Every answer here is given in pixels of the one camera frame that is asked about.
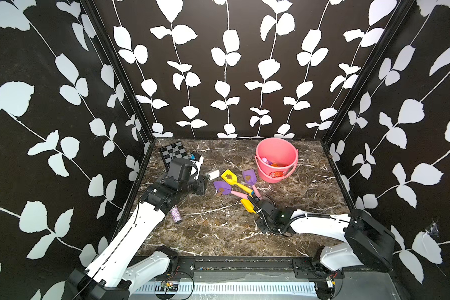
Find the yellow trowel wooden handle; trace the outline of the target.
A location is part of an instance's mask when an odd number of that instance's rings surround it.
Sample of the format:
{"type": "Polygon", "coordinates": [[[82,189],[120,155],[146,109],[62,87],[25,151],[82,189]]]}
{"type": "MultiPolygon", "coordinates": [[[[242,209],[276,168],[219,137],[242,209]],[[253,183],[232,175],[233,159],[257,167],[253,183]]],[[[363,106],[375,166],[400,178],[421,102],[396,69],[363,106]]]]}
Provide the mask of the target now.
{"type": "Polygon", "coordinates": [[[255,207],[249,199],[241,199],[241,204],[247,212],[256,214],[255,207]]]}

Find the pink plastic bucket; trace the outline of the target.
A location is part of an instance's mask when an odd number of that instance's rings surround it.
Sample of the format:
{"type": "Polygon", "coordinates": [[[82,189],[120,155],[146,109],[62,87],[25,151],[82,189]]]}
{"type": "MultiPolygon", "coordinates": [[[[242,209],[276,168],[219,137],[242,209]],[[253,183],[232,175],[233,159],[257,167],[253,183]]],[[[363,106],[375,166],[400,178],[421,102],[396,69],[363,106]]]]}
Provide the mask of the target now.
{"type": "Polygon", "coordinates": [[[299,152],[285,139],[270,137],[260,141],[256,147],[255,160],[259,177],[267,183],[278,183],[290,177],[298,166],[299,152]],[[272,167],[261,159],[272,163],[287,164],[286,167],[272,167]]]}

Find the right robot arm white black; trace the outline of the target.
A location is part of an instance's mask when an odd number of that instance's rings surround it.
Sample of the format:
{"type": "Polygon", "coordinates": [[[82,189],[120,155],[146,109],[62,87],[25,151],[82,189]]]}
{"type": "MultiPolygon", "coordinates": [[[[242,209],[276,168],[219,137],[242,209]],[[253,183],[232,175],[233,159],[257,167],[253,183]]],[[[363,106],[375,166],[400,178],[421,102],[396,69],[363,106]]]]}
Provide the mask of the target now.
{"type": "Polygon", "coordinates": [[[263,233],[292,238],[295,235],[318,235],[340,241],[321,246],[305,268],[329,275],[353,266],[388,273],[392,269],[395,235],[367,212],[354,209],[349,214],[320,214],[300,209],[280,209],[270,199],[257,195],[241,196],[242,205],[258,215],[257,225],[263,233]]]}

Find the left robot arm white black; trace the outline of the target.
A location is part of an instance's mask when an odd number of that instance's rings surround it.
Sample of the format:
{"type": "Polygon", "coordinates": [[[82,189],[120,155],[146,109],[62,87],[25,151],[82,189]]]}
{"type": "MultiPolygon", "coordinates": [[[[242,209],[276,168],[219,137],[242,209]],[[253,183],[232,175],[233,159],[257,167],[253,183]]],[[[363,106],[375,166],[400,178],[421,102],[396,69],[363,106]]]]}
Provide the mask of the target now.
{"type": "Polygon", "coordinates": [[[210,176],[200,173],[204,158],[174,158],[166,174],[150,185],[127,223],[110,245],[85,270],[75,269],[66,289],[75,300],[127,300],[156,276],[173,271],[178,253],[158,247],[149,257],[131,264],[145,239],[187,195],[204,195],[210,176]]]}

